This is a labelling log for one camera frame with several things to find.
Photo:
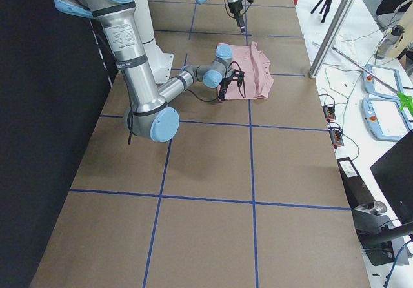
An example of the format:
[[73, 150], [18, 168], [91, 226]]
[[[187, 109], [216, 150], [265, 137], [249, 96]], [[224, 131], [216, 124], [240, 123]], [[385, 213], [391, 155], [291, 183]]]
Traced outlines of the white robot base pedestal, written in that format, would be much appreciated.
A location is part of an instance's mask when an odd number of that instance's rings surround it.
[[166, 83], [170, 78], [170, 69], [174, 55], [164, 53], [156, 43], [148, 0], [134, 0], [136, 10], [134, 21], [145, 49], [150, 68], [157, 84]]

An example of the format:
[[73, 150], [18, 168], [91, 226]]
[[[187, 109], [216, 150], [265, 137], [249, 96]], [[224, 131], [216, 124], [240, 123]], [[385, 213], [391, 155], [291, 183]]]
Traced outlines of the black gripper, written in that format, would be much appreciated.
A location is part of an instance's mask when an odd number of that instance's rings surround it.
[[241, 32], [245, 32], [245, 21], [242, 16], [242, 2], [240, 0], [235, 2], [229, 2], [228, 7], [230, 9], [230, 13], [233, 14], [235, 17], [237, 26], [239, 27]]
[[227, 77], [224, 77], [223, 80], [221, 81], [221, 90], [219, 91], [219, 94], [218, 94], [218, 100], [220, 102], [225, 101], [226, 90], [227, 90], [229, 84], [231, 84], [231, 82], [233, 82], [235, 76], [236, 76], [236, 74], [234, 72], [231, 72], [230, 75], [228, 75]]

